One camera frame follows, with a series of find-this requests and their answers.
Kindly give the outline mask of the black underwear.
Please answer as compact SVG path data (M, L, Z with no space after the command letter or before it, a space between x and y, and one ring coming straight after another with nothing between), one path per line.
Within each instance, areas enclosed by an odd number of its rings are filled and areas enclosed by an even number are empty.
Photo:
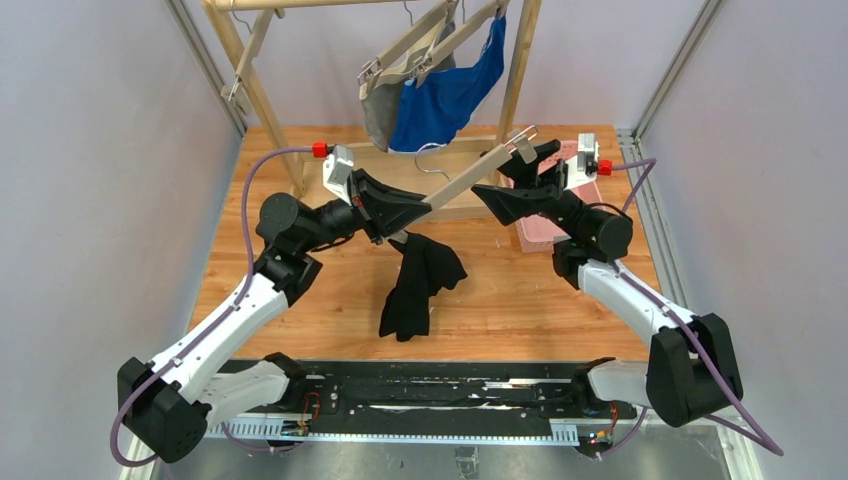
M405 243L391 240L402 254L395 286L381 312L378 335L394 335L398 342L430 333L430 299L441 290L453 290L468 274L457 253L427 236L409 233Z

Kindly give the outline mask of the grey underwear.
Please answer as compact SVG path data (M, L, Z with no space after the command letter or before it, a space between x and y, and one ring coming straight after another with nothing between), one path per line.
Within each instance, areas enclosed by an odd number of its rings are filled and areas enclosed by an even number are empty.
M415 79L411 70L435 44L452 34L455 28L454 20L442 20L407 49L397 65L385 69L378 78L368 83L368 91L364 86L360 88L365 131L374 146L382 152L389 151L405 82Z

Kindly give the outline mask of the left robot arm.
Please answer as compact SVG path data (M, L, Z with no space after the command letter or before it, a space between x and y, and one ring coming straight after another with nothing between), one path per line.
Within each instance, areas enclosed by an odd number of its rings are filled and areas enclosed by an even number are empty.
M119 450L122 427L155 457L172 463L193 450L210 426L260 405L295 399L289 388L297 367L282 354L225 378L216 374L261 326L312 286L322 268L312 252L337 246L360 230L381 243L444 202L443 193L397 190L364 170L348 175L340 198L317 208L288 193L269 196L256 226L264 248L247 255L247 272L229 299L152 360L131 358L119 369L113 457L123 466L139 464Z

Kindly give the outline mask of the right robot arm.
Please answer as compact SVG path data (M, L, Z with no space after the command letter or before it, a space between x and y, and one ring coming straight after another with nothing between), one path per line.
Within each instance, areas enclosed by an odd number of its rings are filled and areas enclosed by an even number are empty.
M727 323L672 302L628 270L622 260L633 239L632 217L576 194L618 165L592 147L540 170L557 148L555 141L536 146L531 163L515 153L501 168L510 186L476 184L471 190L503 225L540 216L562 230L564 237L553 243L555 273L599 301L648 347L645 362L603 357L580 366L571 381L576 404L586 412L614 402L647 407L672 427L739 405L744 390Z

